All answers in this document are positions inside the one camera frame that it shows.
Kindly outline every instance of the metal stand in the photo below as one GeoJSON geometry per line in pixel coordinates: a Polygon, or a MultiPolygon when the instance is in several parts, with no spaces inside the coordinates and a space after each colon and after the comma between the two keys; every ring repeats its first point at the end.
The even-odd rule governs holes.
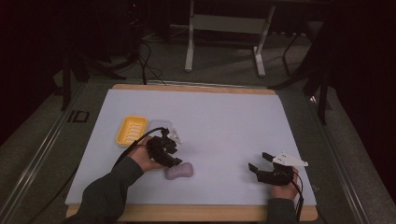
{"type": "Polygon", "coordinates": [[[189,45],[187,47],[186,65],[184,70],[186,72],[192,71],[192,61],[194,54],[194,29],[211,30],[223,32],[238,32],[246,34],[261,35],[258,47],[254,47],[254,57],[257,66],[258,75],[265,76],[264,66],[262,64],[262,47],[265,38],[268,35],[268,30],[271,25],[271,20],[274,16],[275,6],[272,6],[268,12],[267,18],[251,19],[251,18],[236,18],[223,16],[210,16],[194,14],[194,0],[190,0],[190,26],[189,26],[189,45]]]}

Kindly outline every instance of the pink sponge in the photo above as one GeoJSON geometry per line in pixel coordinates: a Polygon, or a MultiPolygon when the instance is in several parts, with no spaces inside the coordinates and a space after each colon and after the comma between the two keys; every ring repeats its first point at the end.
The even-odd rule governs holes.
{"type": "Polygon", "coordinates": [[[165,178],[173,180],[178,177],[190,177],[193,174],[192,164],[189,162],[182,163],[180,165],[172,166],[165,170],[165,178]]]}

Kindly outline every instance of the human hand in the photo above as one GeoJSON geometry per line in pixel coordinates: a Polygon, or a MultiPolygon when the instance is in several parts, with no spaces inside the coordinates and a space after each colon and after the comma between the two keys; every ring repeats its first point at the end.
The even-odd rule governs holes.
{"type": "MultiPolygon", "coordinates": [[[[293,175],[293,181],[294,181],[294,183],[297,184],[298,170],[295,169],[294,167],[291,167],[291,168],[293,169],[293,172],[295,173],[293,175]]],[[[282,199],[290,199],[290,200],[294,200],[294,198],[296,197],[296,195],[298,193],[297,188],[295,188],[291,182],[286,186],[273,185],[271,187],[271,191],[272,191],[273,198],[282,198],[282,199]]]]}
{"type": "Polygon", "coordinates": [[[132,149],[132,151],[128,154],[128,157],[132,158],[137,164],[139,164],[144,173],[152,169],[160,169],[164,167],[158,162],[149,158],[149,154],[146,148],[146,143],[149,139],[151,139],[151,136],[145,137],[139,143],[139,146],[132,149]]]}

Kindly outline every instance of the metal frame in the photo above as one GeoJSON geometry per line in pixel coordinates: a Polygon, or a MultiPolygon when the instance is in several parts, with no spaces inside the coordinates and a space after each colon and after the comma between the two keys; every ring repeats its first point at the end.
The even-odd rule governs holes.
{"type": "Polygon", "coordinates": [[[16,185],[12,189],[6,202],[1,208],[0,224],[10,223],[12,217],[14,216],[19,205],[21,204],[23,197],[35,180],[35,176],[38,174],[42,164],[49,155],[53,144],[57,140],[58,134],[61,132],[62,127],[64,126],[68,116],[71,113],[73,103],[77,100],[79,94],[82,92],[84,87],[85,84],[82,83],[76,86],[76,94],[73,96],[70,104],[68,104],[68,107],[65,109],[65,111],[61,111],[60,116],[56,119],[55,123],[50,128],[40,148],[37,150],[32,160],[21,173],[21,176],[19,177],[16,185]]]}
{"type": "Polygon", "coordinates": [[[189,25],[189,45],[187,47],[186,65],[184,70],[186,72],[192,71],[192,61],[194,54],[194,29],[198,30],[212,30],[223,32],[238,32],[246,34],[261,35],[260,42],[257,47],[254,47],[254,58],[259,77],[265,76],[264,65],[262,63],[262,47],[265,38],[268,35],[268,30],[271,25],[271,20],[274,16],[276,7],[271,6],[265,20],[251,19],[251,18],[236,18],[223,16],[209,16],[194,14],[194,0],[190,0],[190,25],[189,25]]]}
{"type": "Polygon", "coordinates": [[[329,147],[329,151],[331,154],[332,165],[334,166],[334,171],[337,174],[340,185],[343,188],[343,191],[346,195],[346,200],[348,201],[351,211],[358,223],[361,224],[369,224],[371,223],[369,218],[367,217],[366,212],[361,204],[361,200],[353,187],[353,183],[350,181],[349,175],[347,173],[347,168],[341,160],[341,156],[339,153],[339,149],[333,141],[333,137],[330,134],[329,130],[325,125],[322,125],[321,120],[316,115],[317,104],[315,97],[306,97],[306,102],[310,111],[312,112],[312,117],[316,120],[316,124],[321,131],[321,136],[323,136],[323,141],[326,143],[326,146],[329,147]]]}

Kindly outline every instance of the black wire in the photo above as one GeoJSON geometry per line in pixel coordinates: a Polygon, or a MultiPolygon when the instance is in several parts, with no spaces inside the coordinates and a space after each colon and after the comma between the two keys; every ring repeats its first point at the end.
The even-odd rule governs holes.
{"type": "Polygon", "coordinates": [[[154,132],[156,132],[156,131],[162,131],[162,130],[165,130],[165,128],[155,128],[155,129],[152,129],[152,130],[148,131],[147,133],[143,134],[139,139],[133,141],[132,144],[131,144],[128,148],[126,148],[126,149],[120,154],[119,158],[118,158],[117,161],[114,163],[113,168],[114,168],[117,164],[119,164],[119,162],[120,162],[124,157],[126,157],[134,148],[136,148],[136,146],[138,146],[138,143],[139,143],[140,141],[142,141],[145,137],[147,137],[147,136],[148,136],[149,134],[151,134],[151,133],[154,133],[154,132]]]}
{"type": "Polygon", "coordinates": [[[160,76],[163,74],[163,72],[160,69],[152,68],[152,67],[149,66],[149,57],[151,55],[151,47],[148,44],[146,44],[145,42],[142,42],[142,45],[144,45],[144,46],[146,46],[146,48],[148,48],[148,56],[147,56],[146,59],[142,55],[139,54],[139,62],[141,64],[142,70],[143,70],[142,71],[142,77],[144,78],[143,79],[143,84],[147,85],[147,80],[153,79],[153,78],[149,78],[149,79],[146,78],[146,67],[147,67],[148,70],[152,73],[152,75],[155,76],[154,78],[159,79],[163,83],[163,85],[166,86],[165,82],[160,78],[160,76]],[[152,69],[156,69],[156,70],[160,71],[161,72],[160,76],[156,75],[154,73],[154,71],[152,71],[152,69]]]}
{"type": "Polygon", "coordinates": [[[327,222],[326,218],[323,216],[323,214],[320,212],[320,210],[317,207],[317,211],[318,211],[318,215],[320,216],[320,218],[323,220],[323,222],[325,224],[329,224],[329,222],[327,222]]]}
{"type": "Polygon", "coordinates": [[[67,180],[64,182],[62,187],[58,190],[58,192],[47,202],[47,204],[38,211],[34,217],[32,217],[28,224],[30,223],[35,223],[35,220],[55,201],[55,199],[61,194],[61,192],[64,190],[64,188],[67,186],[67,184],[70,182],[70,180],[73,178],[73,176],[76,174],[78,167],[73,171],[73,173],[67,178],[67,180]]]}
{"type": "Polygon", "coordinates": [[[300,182],[301,182],[301,189],[300,189],[294,181],[291,181],[293,186],[297,189],[298,193],[300,194],[300,198],[296,204],[296,213],[297,213],[296,218],[297,218],[297,221],[300,221],[300,215],[303,210],[303,204],[304,204],[304,197],[303,197],[303,187],[304,186],[303,186],[303,180],[301,179],[301,177],[295,172],[294,172],[294,174],[297,175],[297,177],[300,179],[300,182]]]}

